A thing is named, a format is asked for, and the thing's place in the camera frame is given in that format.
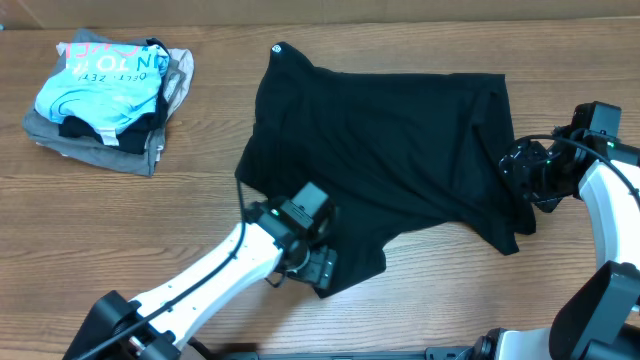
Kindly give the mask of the black t-shirt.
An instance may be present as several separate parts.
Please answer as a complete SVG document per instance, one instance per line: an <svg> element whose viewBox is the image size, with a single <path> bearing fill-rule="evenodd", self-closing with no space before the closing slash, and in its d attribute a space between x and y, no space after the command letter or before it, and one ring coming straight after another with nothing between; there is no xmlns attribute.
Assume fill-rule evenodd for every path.
<svg viewBox="0 0 640 360"><path fill-rule="evenodd" d="M405 232L460 222L516 253L536 220L499 166L513 141L501 74L334 72L280 42L236 176L270 198L313 183L336 204L327 298L382 273Z"/></svg>

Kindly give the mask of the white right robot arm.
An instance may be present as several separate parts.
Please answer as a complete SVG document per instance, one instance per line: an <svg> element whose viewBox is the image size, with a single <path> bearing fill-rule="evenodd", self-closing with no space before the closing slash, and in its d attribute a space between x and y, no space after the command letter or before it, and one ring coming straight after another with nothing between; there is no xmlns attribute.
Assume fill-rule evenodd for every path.
<svg viewBox="0 0 640 360"><path fill-rule="evenodd" d="M549 208L573 195L587 207L597 270L557 313L528 331L493 329L448 359L636 359L639 329L639 151L608 136L520 138L502 161L525 184L525 197Z"/></svg>

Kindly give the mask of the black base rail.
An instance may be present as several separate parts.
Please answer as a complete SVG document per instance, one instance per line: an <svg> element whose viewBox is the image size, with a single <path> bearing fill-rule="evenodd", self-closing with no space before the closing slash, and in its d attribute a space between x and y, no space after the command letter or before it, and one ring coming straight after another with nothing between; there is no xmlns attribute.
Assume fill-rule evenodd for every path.
<svg viewBox="0 0 640 360"><path fill-rule="evenodd" d="M470 359L473 348L429 347L422 351L339 352L300 354L259 354L257 352L214 353L206 348L188 347L191 359L215 360L464 360Z"/></svg>

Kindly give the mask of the grey folded garment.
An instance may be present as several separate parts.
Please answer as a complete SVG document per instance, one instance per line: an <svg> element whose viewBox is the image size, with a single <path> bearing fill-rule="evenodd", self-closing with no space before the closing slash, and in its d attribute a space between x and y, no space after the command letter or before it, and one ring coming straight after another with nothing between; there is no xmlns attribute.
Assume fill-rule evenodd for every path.
<svg viewBox="0 0 640 360"><path fill-rule="evenodd" d="M168 119L165 45L113 43L80 29L56 49L55 67L22 120L28 138L94 166L152 175Z"/></svg>

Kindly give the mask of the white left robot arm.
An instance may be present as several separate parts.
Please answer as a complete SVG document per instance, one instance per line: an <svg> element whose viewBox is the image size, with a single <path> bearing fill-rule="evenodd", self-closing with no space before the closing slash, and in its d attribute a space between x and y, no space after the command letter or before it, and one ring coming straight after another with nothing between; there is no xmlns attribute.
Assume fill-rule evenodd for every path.
<svg viewBox="0 0 640 360"><path fill-rule="evenodd" d="M272 273L325 289L337 254L324 244L335 207L324 200L255 203L228 237L166 283L91 308L67 359L177 359L195 333L235 296Z"/></svg>

